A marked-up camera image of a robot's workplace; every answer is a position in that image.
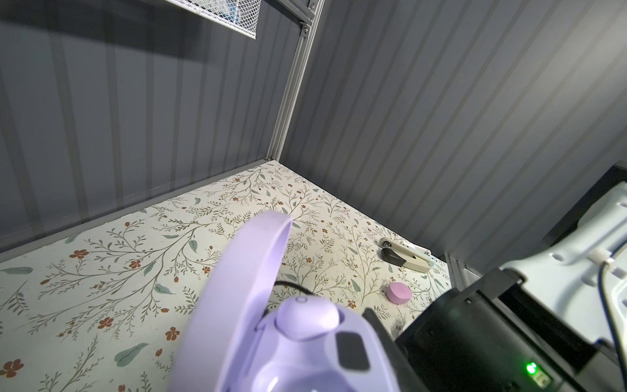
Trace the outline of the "lavender earbud case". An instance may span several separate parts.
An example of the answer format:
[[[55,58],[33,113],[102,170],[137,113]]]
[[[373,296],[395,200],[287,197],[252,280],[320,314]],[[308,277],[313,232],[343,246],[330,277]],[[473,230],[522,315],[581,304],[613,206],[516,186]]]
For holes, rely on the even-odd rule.
[[[341,323],[330,333],[292,341],[266,309],[292,218],[263,212],[231,240],[183,332],[172,391],[396,391],[374,329],[333,303]]]

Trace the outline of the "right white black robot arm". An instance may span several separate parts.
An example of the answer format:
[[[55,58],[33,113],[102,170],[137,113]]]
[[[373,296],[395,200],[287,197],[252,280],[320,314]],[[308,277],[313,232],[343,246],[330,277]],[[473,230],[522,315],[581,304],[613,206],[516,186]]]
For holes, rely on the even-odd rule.
[[[552,247],[444,293],[396,343],[432,391],[625,390],[625,183]]]

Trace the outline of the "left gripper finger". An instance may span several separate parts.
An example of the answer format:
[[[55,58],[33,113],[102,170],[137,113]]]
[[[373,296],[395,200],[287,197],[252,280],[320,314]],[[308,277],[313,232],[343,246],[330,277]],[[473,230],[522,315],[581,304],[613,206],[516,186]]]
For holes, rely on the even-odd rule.
[[[392,340],[390,334],[383,323],[378,319],[373,309],[367,308],[362,313],[362,317],[370,323],[385,351],[387,364],[391,367],[393,375],[398,386],[398,390],[402,392],[409,391],[429,391],[424,382],[419,379],[409,362],[396,343]]]

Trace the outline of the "pink earbud charging case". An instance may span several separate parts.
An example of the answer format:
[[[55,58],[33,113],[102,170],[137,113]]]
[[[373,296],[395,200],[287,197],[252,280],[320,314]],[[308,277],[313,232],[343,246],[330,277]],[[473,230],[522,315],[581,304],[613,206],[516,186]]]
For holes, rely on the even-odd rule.
[[[403,305],[410,302],[413,292],[406,284],[391,282],[385,289],[385,295],[395,305]]]

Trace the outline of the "lavender earbud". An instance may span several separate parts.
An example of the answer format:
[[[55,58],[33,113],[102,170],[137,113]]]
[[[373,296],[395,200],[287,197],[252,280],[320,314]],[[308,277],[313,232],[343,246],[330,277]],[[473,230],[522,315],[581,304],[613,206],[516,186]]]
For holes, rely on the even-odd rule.
[[[292,341],[308,341],[326,335],[341,323],[338,308],[316,296],[291,297],[277,310],[277,329]]]

